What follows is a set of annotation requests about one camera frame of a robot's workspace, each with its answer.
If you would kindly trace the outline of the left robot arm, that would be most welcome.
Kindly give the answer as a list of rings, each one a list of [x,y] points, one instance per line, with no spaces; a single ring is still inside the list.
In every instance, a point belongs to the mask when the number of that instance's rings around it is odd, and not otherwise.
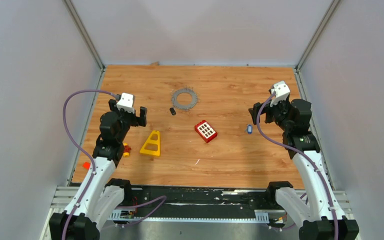
[[[49,220],[52,240],[98,240],[113,210],[129,206],[133,193],[127,180],[111,178],[125,150],[123,141],[131,127],[147,125],[147,108],[140,107],[139,116],[129,106],[114,99],[110,111],[100,117],[100,134],[95,142],[92,163],[87,176],[70,203]]]

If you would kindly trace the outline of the blue key tag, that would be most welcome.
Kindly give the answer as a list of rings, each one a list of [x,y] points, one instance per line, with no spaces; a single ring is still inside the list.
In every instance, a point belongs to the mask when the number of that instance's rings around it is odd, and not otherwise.
[[[248,124],[246,127],[246,132],[251,135],[253,133],[253,126],[251,124]]]

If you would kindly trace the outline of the small black key fob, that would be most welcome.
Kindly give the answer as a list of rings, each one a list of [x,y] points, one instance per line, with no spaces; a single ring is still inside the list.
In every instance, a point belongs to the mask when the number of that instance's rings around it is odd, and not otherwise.
[[[176,115],[176,111],[175,111],[175,109],[174,109],[173,107],[170,107],[170,108],[169,108],[169,111],[170,111],[170,113],[171,113],[173,116]]]

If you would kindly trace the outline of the grey metal keyring disc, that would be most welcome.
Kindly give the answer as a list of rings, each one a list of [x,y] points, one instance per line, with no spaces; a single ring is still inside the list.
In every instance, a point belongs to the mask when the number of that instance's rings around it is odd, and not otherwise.
[[[171,104],[175,109],[189,111],[199,102],[199,96],[191,87],[182,87],[171,91]]]

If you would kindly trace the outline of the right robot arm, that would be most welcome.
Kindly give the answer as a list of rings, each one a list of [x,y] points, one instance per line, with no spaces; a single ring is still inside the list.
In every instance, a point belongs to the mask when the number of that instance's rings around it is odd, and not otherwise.
[[[312,104],[303,99],[290,100],[286,83],[274,84],[269,93],[265,102],[255,103],[248,111],[259,133],[288,151],[304,184],[307,202],[303,202],[288,181],[274,181],[267,187],[266,204],[286,211],[301,240],[357,239],[358,223],[346,216],[335,197],[321,148],[310,131]]]

